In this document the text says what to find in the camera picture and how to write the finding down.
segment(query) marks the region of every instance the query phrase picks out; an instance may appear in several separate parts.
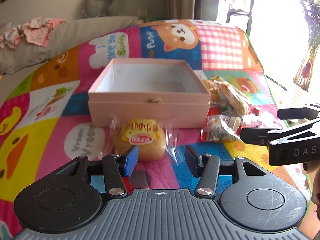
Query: black circular pad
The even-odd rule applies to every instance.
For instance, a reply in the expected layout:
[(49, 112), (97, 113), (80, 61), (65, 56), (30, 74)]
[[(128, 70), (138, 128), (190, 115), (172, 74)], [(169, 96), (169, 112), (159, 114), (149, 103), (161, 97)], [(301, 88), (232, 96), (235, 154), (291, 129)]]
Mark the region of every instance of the black circular pad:
[(55, 188), (40, 193), (37, 202), (40, 207), (47, 210), (59, 210), (70, 206), (75, 199), (71, 191)]
[(100, 193), (81, 177), (50, 174), (26, 187), (14, 201), (21, 225), (45, 233), (83, 226), (101, 207)]
[(235, 183), (219, 206), (233, 222), (253, 231), (279, 232), (298, 226), (307, 201), (295, 187), (249, 160), (235, 160)]
[(251, 191), (247, 195), (247, 201), (255, 208), (274, 210), (284, 204), (284, 197), (275, 190), (260, 188)]

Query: colorful blanket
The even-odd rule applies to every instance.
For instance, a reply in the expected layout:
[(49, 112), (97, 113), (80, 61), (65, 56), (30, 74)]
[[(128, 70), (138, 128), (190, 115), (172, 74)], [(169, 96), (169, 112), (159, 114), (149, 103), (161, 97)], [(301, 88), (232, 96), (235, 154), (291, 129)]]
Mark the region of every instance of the colorful blanket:
[[(106, 154), (103, 148), (109, 142), (109, 131), (92, 126), (87, 92), (114, 57), (183, 59), (200, 79), (223, 77), (278, 122), (263, 68), (248, 37), (236, 27), (188, 20), (154, 22), (85, 42), (28, 76), (0, 108), (1, 240), (21, 230), (13, 201), (23, 188), (79, 155), (98, 160)], [(182, 151), (186, 144), (225, 161), (245, 156), (297, 187), (310, 200), (300, 166), (269, 166), (266, 147), (203, 143), (200, 129), (180, 129)], [(178, 187), (193, 191), (198, 180), (185, 162), (177, 166), (165, 156), (155, 162), (139, 162), (124, 182), (128, 191)], [(230, 184), (230, 177), (220, 176), (218, 192)], [(101, 177), (92, 178), (92, 185), (103, 192)]]

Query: wrapped pastry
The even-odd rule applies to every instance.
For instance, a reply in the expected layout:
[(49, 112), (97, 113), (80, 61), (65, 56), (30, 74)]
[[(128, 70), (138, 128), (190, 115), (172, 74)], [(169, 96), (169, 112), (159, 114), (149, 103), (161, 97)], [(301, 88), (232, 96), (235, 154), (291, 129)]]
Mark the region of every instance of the wrapped pastry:
[(139, 160), (154, 161), (163, 157), (165, 152), (179, 164), (182, 160), (178, 150), (177, 134), (173, 129), (164, 129), (154, 119), (134, 118), (128, 124), (113, 120), (110, 133), (116, 153), (124, 154), (132, 145), (139, 148)]

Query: red gingham fabric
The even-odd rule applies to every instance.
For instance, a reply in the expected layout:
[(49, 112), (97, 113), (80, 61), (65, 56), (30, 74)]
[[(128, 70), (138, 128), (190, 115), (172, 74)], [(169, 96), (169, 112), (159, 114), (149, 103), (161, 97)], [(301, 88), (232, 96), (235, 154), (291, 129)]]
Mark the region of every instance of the red gingham fabric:
[(234, 27), (196, 25), (201, 42), (202, 69), (243, 69), (241, 41)]

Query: pink box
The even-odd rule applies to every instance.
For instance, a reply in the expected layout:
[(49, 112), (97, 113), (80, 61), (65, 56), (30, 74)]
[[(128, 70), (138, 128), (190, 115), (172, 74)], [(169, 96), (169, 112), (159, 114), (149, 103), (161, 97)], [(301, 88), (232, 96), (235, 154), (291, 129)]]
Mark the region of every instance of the pink box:
[(210, 94), (183, 60), (114, 58), (89, 89), (94, 126), (132, 118), (171, 119), (176, 128), (201, 128)]

